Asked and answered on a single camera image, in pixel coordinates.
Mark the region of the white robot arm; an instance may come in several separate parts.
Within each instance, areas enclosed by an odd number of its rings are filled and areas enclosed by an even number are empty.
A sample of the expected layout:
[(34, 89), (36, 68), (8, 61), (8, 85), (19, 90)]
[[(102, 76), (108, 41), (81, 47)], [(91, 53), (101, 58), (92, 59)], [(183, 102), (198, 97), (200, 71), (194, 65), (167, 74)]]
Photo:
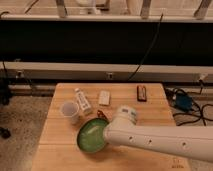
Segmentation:
[(120, 106), (103, 131), (104, 140), (213, 163), (213, 126), (140, 126), (137, 116), (134, 108)]

